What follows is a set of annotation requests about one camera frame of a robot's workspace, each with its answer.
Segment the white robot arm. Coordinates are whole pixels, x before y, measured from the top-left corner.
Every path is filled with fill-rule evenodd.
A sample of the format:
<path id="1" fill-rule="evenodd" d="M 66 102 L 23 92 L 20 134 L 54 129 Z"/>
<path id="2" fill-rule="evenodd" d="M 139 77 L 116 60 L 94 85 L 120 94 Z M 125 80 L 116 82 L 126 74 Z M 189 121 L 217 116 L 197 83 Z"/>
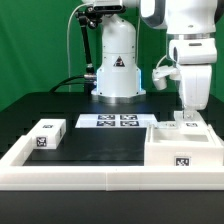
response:
<path id="1" fill-rule="evenodd" d="M 82 0 L 89 14 L 102 17 L 102 65 L 97 71 L 99 99 L 116 100 L 143 94 L 136 71 L 135 28 L 119 15 L 138 8 L 149 27 L 166 31 L 166 58 L 173 65 L 153 70 L 157 89 L 166 79 L 178 82 L 183 115 L 191 116 L 207 106 L 212 64 L 217 61 L 214 34 L 224 15 L 224 0 Z"/>

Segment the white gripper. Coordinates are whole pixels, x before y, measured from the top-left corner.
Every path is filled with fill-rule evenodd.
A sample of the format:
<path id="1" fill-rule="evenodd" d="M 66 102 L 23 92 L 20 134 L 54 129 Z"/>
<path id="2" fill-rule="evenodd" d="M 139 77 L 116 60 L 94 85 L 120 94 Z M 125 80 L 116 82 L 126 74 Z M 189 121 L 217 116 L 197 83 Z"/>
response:
<path id="1" fill-rule="evenodd" d="M 183 118 L 192 120 L 194 110 L 203 110 L 208 103 L 212 64 L 217 61 L 215 39 L 173 39 L 169 42 L 169 57 L 180 75 Z"/>

